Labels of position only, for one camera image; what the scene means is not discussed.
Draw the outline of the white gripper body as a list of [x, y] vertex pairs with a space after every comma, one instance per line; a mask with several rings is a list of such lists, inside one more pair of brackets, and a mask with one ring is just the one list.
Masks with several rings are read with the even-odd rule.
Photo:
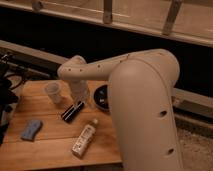
[[71, 81], [68, 85], [71, 91], [71, 97], [75, 103], [87, 101], [89, 98], [89, 88], [85, 80]]

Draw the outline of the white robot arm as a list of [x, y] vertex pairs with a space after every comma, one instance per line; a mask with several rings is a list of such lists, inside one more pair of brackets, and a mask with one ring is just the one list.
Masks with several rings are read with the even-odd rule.
[[75, 102], [88, 99], [88, 80], [108, 82], [108, 104], [125, 171], [183, 171], [172, 109], [180, 73], [164, 49], [131, 52], [88, 63], [74, 56], [57, 71]]

